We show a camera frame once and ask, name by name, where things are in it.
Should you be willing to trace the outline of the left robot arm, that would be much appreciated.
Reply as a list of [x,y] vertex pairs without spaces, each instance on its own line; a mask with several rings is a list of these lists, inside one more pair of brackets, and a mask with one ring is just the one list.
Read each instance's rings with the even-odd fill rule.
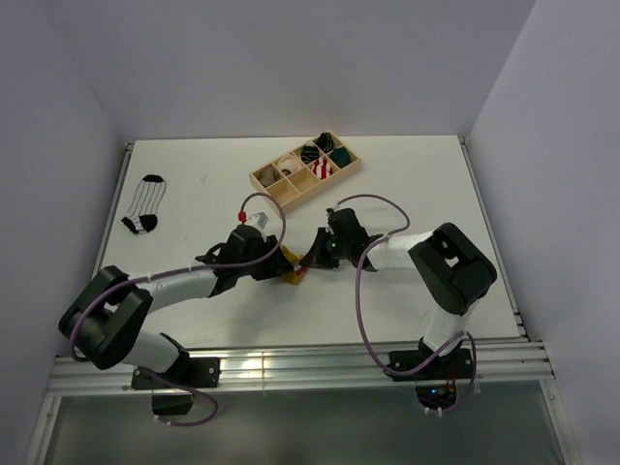
[[85,361],[101,370],[135,365],[153,371],[165,386],[177,387],[189,374],[188,351],[164,333],[143,330],[146,317],[185,300],[220,295],[245,276],[262,281],[293,270],[275,235],[240,225],[184,268],[149,277],[133,277],[114,265],[101,269],[58,328]]

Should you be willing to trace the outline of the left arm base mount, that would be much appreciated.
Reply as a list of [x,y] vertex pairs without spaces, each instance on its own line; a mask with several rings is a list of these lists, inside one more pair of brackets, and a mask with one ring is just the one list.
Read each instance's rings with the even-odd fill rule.
[[176,362],[165,373],[152,374],[143,367],[137,367],[131,389],[152,391],[153,414],[176,420],[189,414],[198,404],[198,396],[187,388],[217,388],[219,376],[220,358],[188,356]]

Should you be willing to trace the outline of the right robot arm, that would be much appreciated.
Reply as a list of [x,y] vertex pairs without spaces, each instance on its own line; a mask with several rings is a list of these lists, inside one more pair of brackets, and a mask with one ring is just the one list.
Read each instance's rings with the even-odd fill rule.
[[418,273],[435,301],[430,324],[420,341],[421,371],[438,378],[460,349],[472,308],[497,280],[486,255],[453,223],[431,232],[370,235],[350,208],[330,209],[302,267],[334,269],[348,261],[362,270],[411,269]]

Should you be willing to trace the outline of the yellow sock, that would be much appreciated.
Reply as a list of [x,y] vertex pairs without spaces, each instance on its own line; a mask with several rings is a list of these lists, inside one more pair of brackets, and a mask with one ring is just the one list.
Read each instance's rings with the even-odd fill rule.
[[306,275],[309,268],[307,266],[300,265],[301,259],[303,258],[302,255],[296,255],[288,247],[284,245],[281,246],[281,251],[284,257],[286,258],[286,260],[293,267],[293,270],[283,274],[282,278],[286,282],[296,286],[301,282],[301,280]]

